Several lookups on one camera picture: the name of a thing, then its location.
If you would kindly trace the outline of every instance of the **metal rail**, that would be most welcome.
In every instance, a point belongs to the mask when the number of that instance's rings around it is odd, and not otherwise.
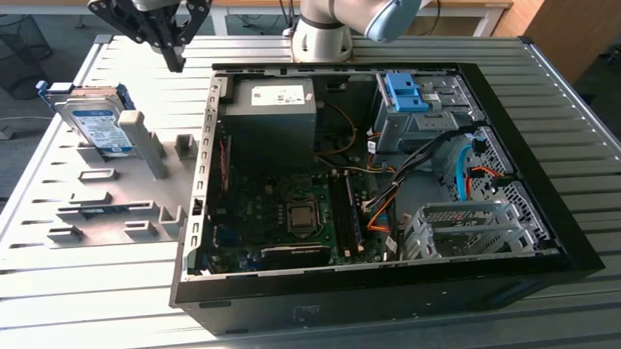
[[[214,338],[168,307],[174,241],[49,249],[41,246],[45,223],[22,224],[50,219],[61,204],[33,200],[54,198],[78,185],[72,180],[42,183],[82,167],[80,158],[60,148],[73,139],[56,118],[0,217],[0,313],[9,314],[0,316],[5,347],[30,348],[43,341],[64,348],[93,343],[106,348],[249,344],[409,348],[412,343],[427,347],[431,342],[437,348],[621,347],[619,146],[596,116],[535,47],[516,39],[416,37],[384,46],[363,39],[353,42],[359,61],[459,61],[480,66],[606,269],[494,312]],[[264,36],[197,37],[185,48],[180,74],[166,71],[146,46],[122,37],[96,44],[90,51],[78,80],[121,81],[146,116],[146,127],[164,141],[174,133],[200,132],[212,63],[289,61],[287,40]]]

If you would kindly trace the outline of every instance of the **circuit board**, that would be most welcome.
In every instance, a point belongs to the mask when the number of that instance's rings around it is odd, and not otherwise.
[[[368,199],[364,176],[349,175],[352,197],[359,211]],[[222,273],[255,271],[253,263],[263,248],[317,245],[329,248],[328,265],[376,262],[381,240],[377,233],[361,230],[357,253],[339,253],[339,237],[331,207],[328,174],[295,174],[287,177],[240,178],[232,203],[234,217],[217,226],[218,265]],[[295,210],[311,213],[313,229],[295,230]]]

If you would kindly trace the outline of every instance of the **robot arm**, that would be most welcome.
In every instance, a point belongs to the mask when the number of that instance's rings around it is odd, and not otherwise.
[[[180,73],[184,46],[209,13],[210,0],[185,0],[189,19],[177,25],[180,0],[90,0],[88,9],[137,44],[148,42],[164,56],[169,71]]]
[[[389,42],[405,32],[417,9],[429,0],[305,0],[292,35],[292,55],[301,62],[349,59],[349,29],[376,42]]]
[[[88,8],[137,44],[148,42],[164,56],[169,71],[180,73],[184,46],[192,41],[210,8],[210,0],[185,0],[189,19],[177,25],[181,0],[90,0]],[[429,0],[301,0],[300,22],[292,35],[292,55],[301,62],[349,59],[349,29],[377,42],[396,39],[417,9]]]

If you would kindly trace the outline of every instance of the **blue hard drive label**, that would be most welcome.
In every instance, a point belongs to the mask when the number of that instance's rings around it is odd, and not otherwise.
[[[132,143],[116,124],[116,115],[110,110],[72,111],[72,114],[96,148],[110,153],[132,150]]]
[[[73,111],[74,116],[112,116],[112,111]]]

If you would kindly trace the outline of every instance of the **yellow wire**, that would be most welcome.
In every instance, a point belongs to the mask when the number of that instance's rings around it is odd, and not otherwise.
[[[379,172],[381,171],[381,168],[380,168],[380,167],[372,167],[372,166],[371,166],[371,155],[369,155],[369,154],[368,154],[368,159],[367,159],[367,169],[369,169],[369,170],[372,170],[372,171],[379,171]],[[385,170],[387,170],[388,172],[395,173],[395,169],[393,169],[392,167],[389,167],[389,166],[385,167]]]
[[[345,112],[341,111],[341,109],[339,107],[336,107],[333,104],[331,103],[327,103],[324,102],[323,104],[331,106],[337,112],[339,114],[341,115],[343,118],[345,118],[347,122],[349,123],[349,126],[351,126],[351,140],[349,140],[349,144],[347,144],[344,146],[344,148],[340,148],[340,149],[336,149],[333,151],[320,151],[319,153],[315,153],[315,155],[333,155],[333,154],[337,154],[337,153],[341,153],[343,151],[345,151],[347,149],[351,148],[352,144],[356,142],[356,127],[355,125],[352,124],[352,121],[351,121],[351,118],[347,116]]]

